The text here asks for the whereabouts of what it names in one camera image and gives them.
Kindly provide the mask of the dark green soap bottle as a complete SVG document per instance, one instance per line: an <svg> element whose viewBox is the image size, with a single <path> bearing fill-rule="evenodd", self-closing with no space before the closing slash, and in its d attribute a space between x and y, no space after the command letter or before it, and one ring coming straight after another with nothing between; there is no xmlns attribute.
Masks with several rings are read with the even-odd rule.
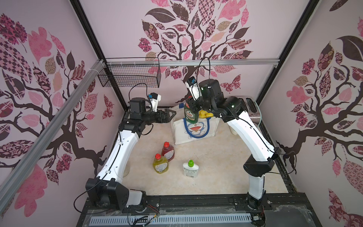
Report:
<svg viewBox="0 0 363 227"><path fill-rule="evenodd" d="M186 122L190 123L190 124L196 124L198 122L199 119L199 114L195 111L193 111L193 109L190 107L190 102L193 102L194 99L192 98L192 96L189 96L184 104L184 117Z"/></svg>

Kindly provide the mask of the white canvas shopping bag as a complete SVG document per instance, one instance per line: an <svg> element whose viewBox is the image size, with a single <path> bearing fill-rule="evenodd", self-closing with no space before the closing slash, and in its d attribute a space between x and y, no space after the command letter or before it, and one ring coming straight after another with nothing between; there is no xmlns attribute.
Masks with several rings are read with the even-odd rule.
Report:
<svg viewBox="0 0 363 227"><path fill-rule="evenodd" d="M171 129L175 145L214 137L220 119L216 117L201 118L192 124L185 119L184 108L172 107L176 116L171 120Z"/></svg>

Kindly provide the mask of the red liquid soap bottle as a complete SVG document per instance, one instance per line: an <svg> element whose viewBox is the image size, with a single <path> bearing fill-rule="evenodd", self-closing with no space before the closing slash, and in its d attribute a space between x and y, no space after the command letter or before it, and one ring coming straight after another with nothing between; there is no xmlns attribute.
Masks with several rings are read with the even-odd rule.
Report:
<svg viewBox="0 0 363 227"><path fill-rule="evenodd" d="M165 142L162 148L161 155L164 156L168 161L171 161L175 157L175 149L172 144Z"/></svg>

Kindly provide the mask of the yellow-green soap bottle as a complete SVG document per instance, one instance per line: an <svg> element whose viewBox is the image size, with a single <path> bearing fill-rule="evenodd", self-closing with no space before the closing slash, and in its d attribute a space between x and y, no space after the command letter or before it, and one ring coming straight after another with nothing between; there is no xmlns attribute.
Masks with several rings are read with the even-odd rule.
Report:
<svg viewBox="0 0 363 227"><path fill-rule="evenodd" d="M153 168L158 174L166 172L169 168L169 161L161 154L156 154L153 161Z"/></svg>

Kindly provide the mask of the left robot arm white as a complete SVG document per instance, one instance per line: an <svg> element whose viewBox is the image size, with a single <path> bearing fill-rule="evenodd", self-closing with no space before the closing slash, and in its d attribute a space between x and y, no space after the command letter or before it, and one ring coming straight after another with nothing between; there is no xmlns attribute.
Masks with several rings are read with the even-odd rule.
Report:
<svg viewBox="0 0 363 227"><path fill-rule="evenodd" d="M93 206L114 210L122 210L127 206L146 206L146 193L122 185L123 174L145 126L169 123L175 116L176 112L171 109L126 113L106 164L96 178L90 178L86 183Z"/></svg>

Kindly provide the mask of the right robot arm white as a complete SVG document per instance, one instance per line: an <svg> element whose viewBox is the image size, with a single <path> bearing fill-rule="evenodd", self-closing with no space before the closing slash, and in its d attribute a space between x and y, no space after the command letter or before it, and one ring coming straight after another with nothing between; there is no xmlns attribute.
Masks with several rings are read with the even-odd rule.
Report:
<svg viewBox="0 0 363 227"><path fill-rule="evenodd" d="M222 119L244 141L251 152L244 164L244 170L249 175L248 195L251 199L260 201L265 193L265 174L272 170L278 154L254 125L240 99L231 96L216 102L214 98L207 100L200 97L195 100L188 97L186 103L194 112L204 110Z"/></svg>

